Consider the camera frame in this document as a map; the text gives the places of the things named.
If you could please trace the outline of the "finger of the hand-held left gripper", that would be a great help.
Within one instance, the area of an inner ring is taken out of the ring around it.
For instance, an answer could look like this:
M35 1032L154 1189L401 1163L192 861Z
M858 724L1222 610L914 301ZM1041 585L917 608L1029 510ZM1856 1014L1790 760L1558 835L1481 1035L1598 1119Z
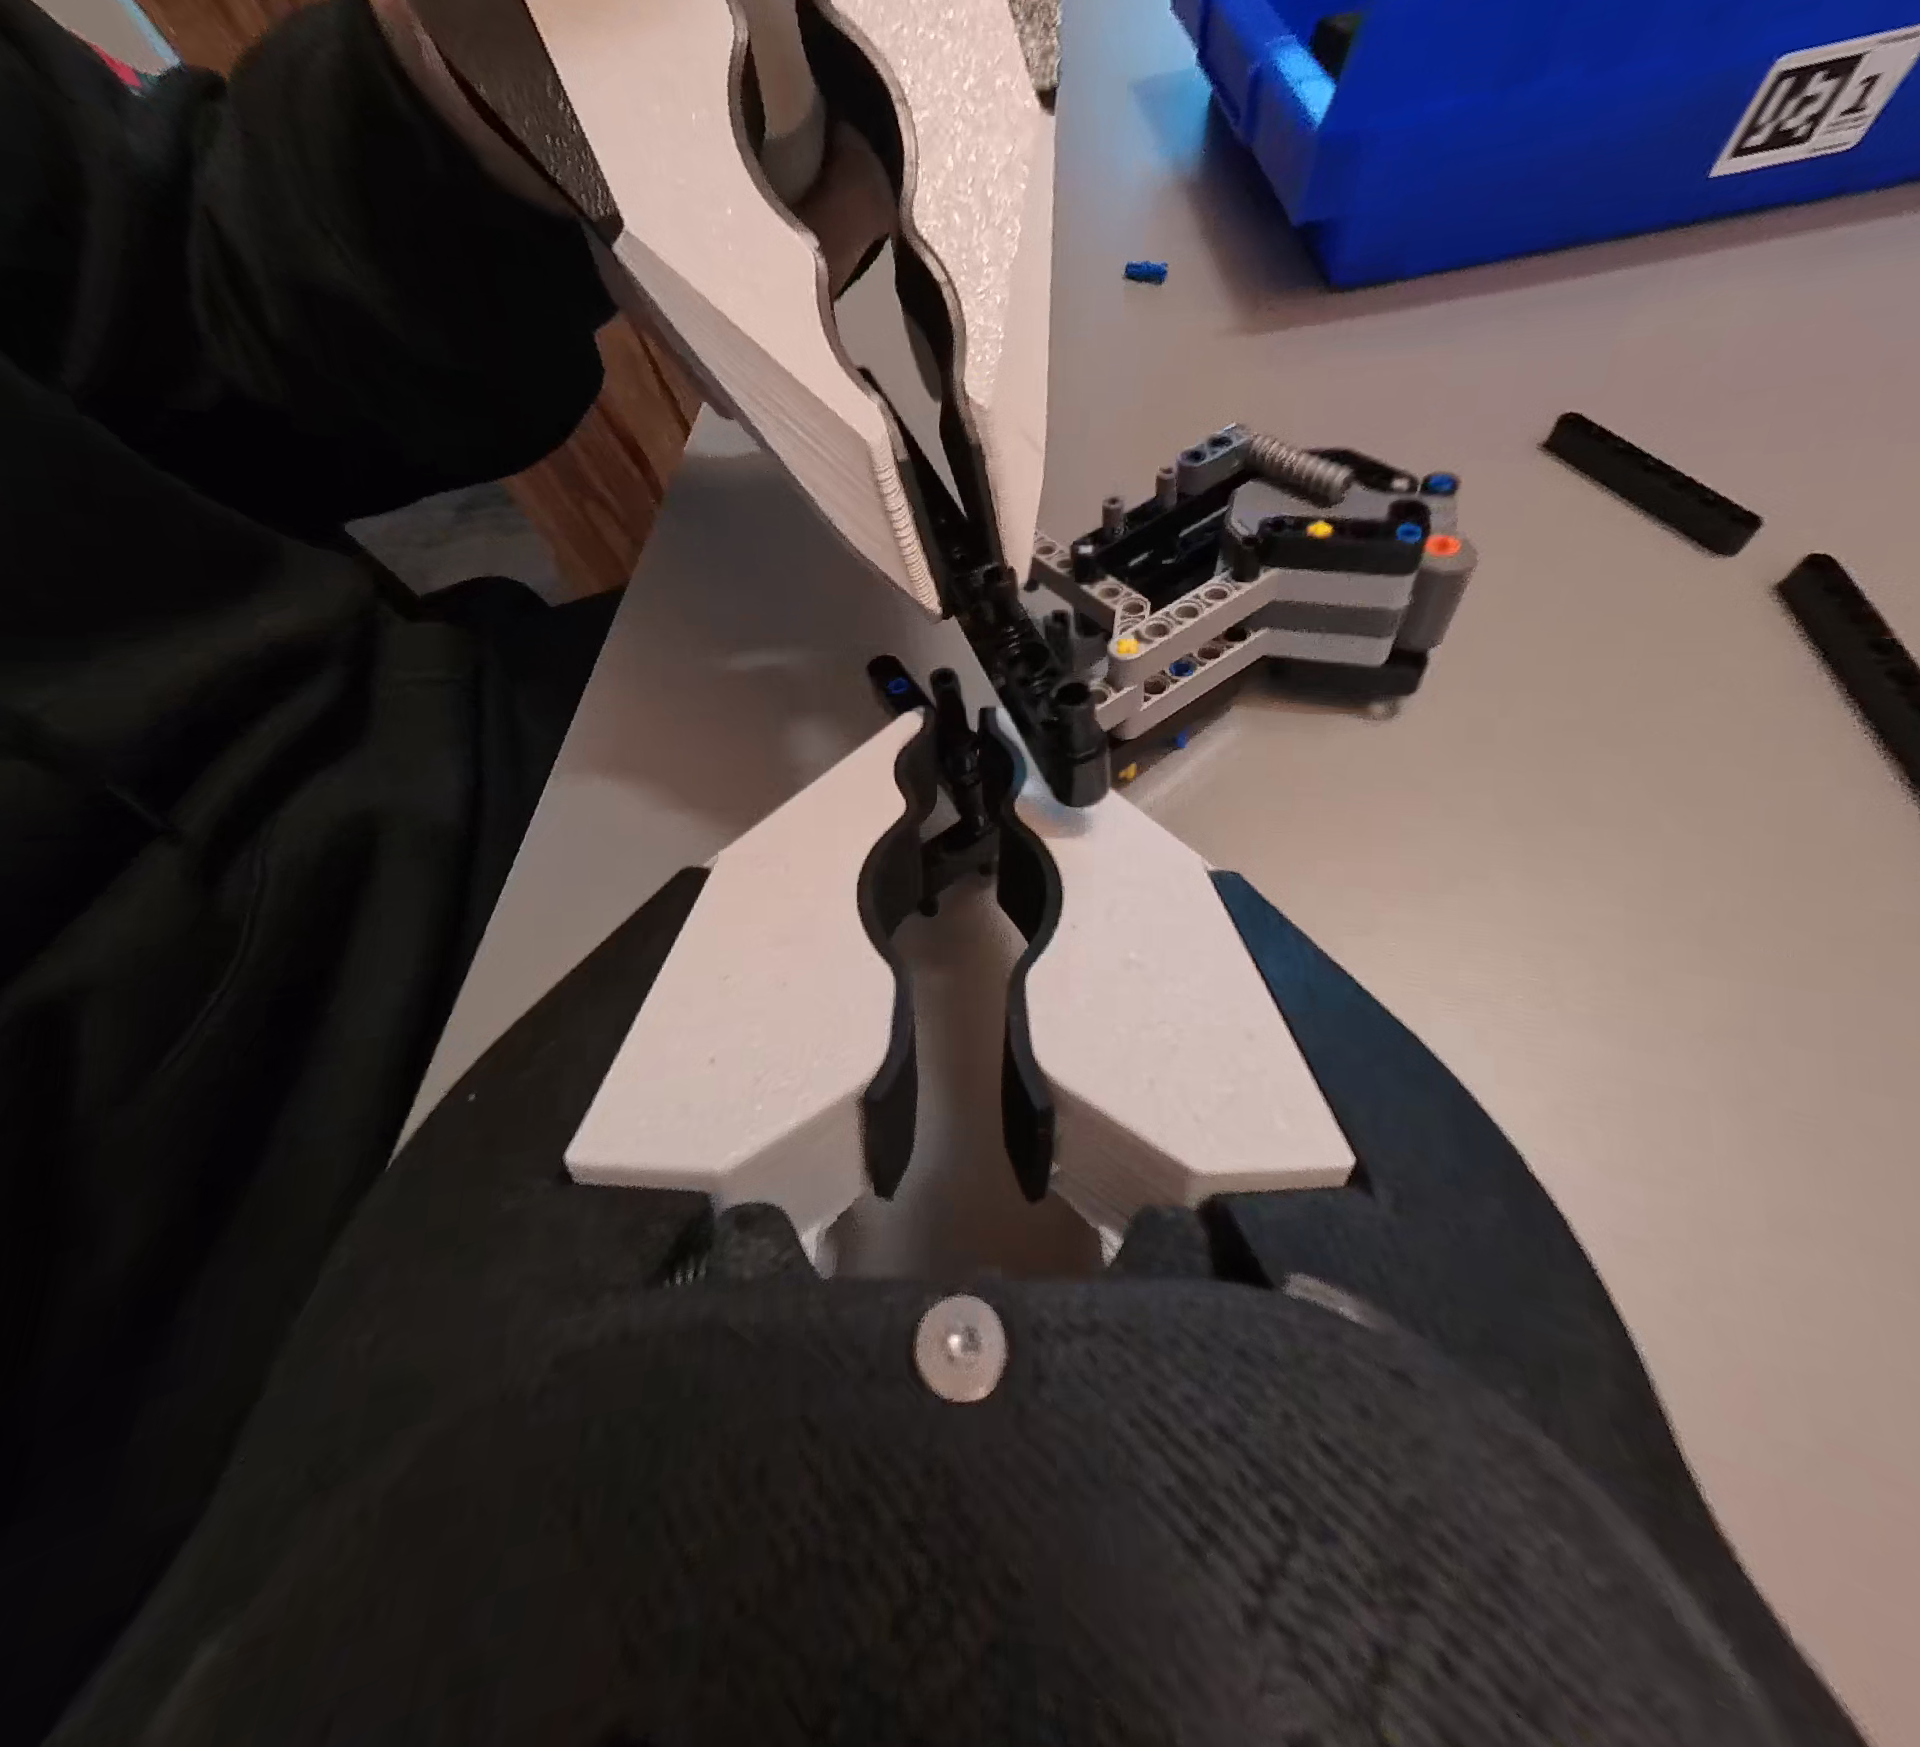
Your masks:
M651 319L866 560L929 613L924 463L837 334L818 239L749 147L734 0L521 0L612 200L612 294Z
M1004 555L1034 543L1045 475L1061 0L828 0L886 67L910 130L907 220L949 283L956 384Z

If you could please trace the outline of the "person's left forearm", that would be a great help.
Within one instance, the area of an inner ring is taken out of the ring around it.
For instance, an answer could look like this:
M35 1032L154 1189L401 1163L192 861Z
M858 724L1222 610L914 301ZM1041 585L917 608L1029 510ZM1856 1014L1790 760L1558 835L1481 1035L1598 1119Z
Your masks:
M170 472L300 535L538 465L604 384L584 226L407 0L304 7L242 57L195 121L182 272Z

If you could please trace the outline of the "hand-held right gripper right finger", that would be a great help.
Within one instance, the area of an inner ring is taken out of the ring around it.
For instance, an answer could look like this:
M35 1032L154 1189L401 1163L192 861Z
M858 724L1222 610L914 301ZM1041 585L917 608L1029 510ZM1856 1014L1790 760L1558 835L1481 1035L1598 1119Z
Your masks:
M1003 1133L1111 1262L1144 1210L1343 1188L1340 1130L1207 861L1118 795L1003 809Z

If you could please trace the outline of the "short black toy beam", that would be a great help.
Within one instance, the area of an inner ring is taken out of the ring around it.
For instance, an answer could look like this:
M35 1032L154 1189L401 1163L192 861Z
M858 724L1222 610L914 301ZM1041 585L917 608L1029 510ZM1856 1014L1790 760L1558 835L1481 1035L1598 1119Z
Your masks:
M1562 412L1541 453L1712 557L1740 555L1764 517L1587 414Z

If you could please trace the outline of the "person's black clothing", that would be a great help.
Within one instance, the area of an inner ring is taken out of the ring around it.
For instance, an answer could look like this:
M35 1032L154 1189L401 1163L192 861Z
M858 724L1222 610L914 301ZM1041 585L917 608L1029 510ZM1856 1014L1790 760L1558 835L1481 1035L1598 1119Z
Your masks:
M3 1729L41 1744L384 1168L618 599L419 598L357 520L171 474L234 68L133 85L32 0L3 65Z

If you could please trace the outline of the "grey toy brick assembly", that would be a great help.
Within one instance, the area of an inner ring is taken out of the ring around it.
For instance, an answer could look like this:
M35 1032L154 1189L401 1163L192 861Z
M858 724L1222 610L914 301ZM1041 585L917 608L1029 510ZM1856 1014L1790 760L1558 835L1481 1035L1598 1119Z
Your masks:
M1291 703L1393 716L1428 678L1476 573L1453 474L1228 424L1034 535L1048 646L1093 697L1118 784L1267 681Z

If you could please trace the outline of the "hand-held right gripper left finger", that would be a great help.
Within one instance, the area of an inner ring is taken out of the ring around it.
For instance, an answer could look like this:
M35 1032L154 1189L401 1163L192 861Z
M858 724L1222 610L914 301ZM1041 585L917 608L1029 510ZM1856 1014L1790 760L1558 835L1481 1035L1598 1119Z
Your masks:
M898 1191L917 1109L898 932L939 799L911 709L708 864L566 1152L574 1183L773 1206L812 1257Z

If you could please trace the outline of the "long black toy beam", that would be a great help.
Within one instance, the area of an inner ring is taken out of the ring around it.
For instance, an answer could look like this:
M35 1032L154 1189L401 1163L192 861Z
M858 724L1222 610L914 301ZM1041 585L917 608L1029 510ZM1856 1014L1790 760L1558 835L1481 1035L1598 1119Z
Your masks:
M1812 554L1774 588L1825 675L1919 794L1919 664L1840 560Z
M1072 676L1024 604L1032 555L1004 560L917 443L905 439L902 484L944 616L959 622L1023 748L1057 802L1090 807L1113 783L1111 745L1092 686Z

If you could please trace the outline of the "blue plastic bin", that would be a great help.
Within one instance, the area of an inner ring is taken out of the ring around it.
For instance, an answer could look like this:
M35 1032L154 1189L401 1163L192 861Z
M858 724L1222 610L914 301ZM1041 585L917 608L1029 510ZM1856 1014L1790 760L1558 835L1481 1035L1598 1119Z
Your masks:
M1340 289L1919 171L1919 0L1171 5Z

